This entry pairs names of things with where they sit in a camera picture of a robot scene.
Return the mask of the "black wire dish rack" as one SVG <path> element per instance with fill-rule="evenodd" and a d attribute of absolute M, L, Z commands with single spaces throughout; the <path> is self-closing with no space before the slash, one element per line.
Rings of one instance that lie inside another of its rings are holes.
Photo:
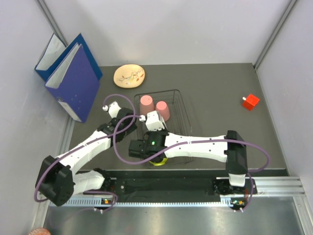
<path fill-rule="evenodd" d="M 144 95 L 149 95 L 152 98 L 155 107 L 156 104 L 160 101 L 164 101 L 167 103 L 170 111 L 170 118 L 168 121 L 166 121 L 166 126 L 169 132 L 182 136 L 192 135 L 192 127 L 179 90 L 174 89 L 135 95 L 134 106 L 136 108 L 137 114 L 140 113 L 140 104 L 141 104 L 140 100 Z M 142 122 L 137 121 L 136 134 L 132 133 L 132 138 L 135 140 L 140 140 L 143 138 L 146 131 L 147 131 L 146 126 Z M 166 165 L 179 165 L 179 164 L 185 165 L 193 161 L 194 161 L 193 157 L 175 157 L 169 159 Z"/>

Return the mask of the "beige floral plate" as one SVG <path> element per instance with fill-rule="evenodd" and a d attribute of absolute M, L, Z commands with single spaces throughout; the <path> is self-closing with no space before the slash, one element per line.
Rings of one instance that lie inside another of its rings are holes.
<path fill-rule="evenodd" d="M 126 64 L 118 67 L 113 75 L 115 85 L 125 89 L 140 86 L 145 79 L 145 70 L 136 64 Z"/>

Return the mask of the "white plate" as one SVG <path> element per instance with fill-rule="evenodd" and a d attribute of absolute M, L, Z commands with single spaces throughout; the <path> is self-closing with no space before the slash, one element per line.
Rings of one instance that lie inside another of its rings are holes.
<path fill-rule="evenodd" d="M 160 122 L 161 122 L 161 124 L 163 126 L 162 129 L 167 130 L 167 126 L 166 126 L 166 123 L 165 123 L 165 120 L 164 120 L 163 116 L 160 114 L 159 111 L 157 111 L 157 113 L 158 113 L 159 120 L 160 120 Z"/>

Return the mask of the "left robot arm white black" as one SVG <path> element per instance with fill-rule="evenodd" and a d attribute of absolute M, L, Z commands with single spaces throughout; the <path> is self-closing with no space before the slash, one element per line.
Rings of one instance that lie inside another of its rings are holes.
<path fill-rule="evenodd" d="M 74 149 L 56 158 L 47 156 L 41 164 L 35 184 L 36 192 L 40 192 L 56 206 L 61 206 L 71 196 L 86 191 L 108 193 L 111 183 L 105 171 L 99 168 L 85 173 L 78 171 L 96 155 L 112 147 L 112 134 L 117 123 L 133 113 L 131 109 L 120 108 L 111 115 L 109 123 L 100 125 Z"/>

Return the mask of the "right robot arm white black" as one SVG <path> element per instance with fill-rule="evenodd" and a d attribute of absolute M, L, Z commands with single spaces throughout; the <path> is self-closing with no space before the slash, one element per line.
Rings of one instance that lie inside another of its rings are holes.
<path fill-rule="evenodd" d="M 225 163 L 228 173 L 228 188 L 232 193 L 241 193 L 246 188 L 248 173 L 246 144 L 236 131 L 225 136 L 193 137 L 168 131 L 148 131 L 142 140 L 132 140 L 129 156 L 139 159 L 153 158 L 149 162 L 160 165 L 169 158 L 193 157 Z"/>

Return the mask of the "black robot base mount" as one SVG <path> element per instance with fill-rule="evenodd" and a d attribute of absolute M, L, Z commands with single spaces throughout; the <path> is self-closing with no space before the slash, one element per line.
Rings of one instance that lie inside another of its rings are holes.
<path fill-rule="evenodd" d="M 233 187 L 224 170 L 107 170 L 109 181 L 105 181 L 101 192 L 116 195 L 130 194 L 135 191 L 193 191 L 213 192 L 213 181 L 226 178 L 226 190 L 236 193 L 244 187 Z"/>

